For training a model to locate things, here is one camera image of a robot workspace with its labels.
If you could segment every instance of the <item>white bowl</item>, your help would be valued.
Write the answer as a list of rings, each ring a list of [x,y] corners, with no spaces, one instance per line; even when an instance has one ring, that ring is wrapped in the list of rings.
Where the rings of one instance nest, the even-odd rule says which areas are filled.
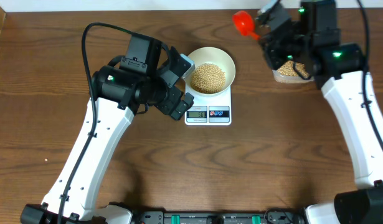
[[[224,76],[226,78],[222,91],[218,93],[207,94],[200,93],[191,87],[192,75],[189,75],[185,81],[191,95],[198,95],[203,97],[219,96],[225,90],[230,88],[235,78],[235,64],[226,52],[215,47],[203,47],[191,52],[188,57],[194,61],[196,68],[204,63],[212,63],[219,66],[219,68],[225,72]]]

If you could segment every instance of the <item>clear plastic container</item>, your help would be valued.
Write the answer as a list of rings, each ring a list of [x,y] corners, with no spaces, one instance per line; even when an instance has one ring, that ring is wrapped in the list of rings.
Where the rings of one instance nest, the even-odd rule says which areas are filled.
[[[280,83],[308,83],[314,81],[312,77],[310,80],[303,80],[300,77],[282,75],[280,72],[273,70],[274,79]]]

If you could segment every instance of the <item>green led light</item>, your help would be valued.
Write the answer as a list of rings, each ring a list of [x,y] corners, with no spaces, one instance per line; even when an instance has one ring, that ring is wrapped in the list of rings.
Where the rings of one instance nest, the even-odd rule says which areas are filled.
[[[342,55],[341,52],[334,52],[334,53],[333,53],[333,56],[334,56],[334,57],[340,57],[341,55]]]

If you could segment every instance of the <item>red scoop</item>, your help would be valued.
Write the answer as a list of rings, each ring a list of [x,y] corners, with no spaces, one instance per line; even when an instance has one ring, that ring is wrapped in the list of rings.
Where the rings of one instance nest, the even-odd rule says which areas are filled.
[[[255,40],[258,40],[260,36],[254,33],[255,23],[250,14],[245,11],[239,11],[233,15],[233,22],[235,27],[243,36],[250,35]]]

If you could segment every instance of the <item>bowl of beans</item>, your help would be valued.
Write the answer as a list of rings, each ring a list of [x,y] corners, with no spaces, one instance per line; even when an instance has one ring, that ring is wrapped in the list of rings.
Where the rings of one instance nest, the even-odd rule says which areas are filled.
[[[230,88],[235,78],[235,64],[221,49],[203,47],[189,56],[196,69],[186,78],[186,85],[194,96],[218,96]]]

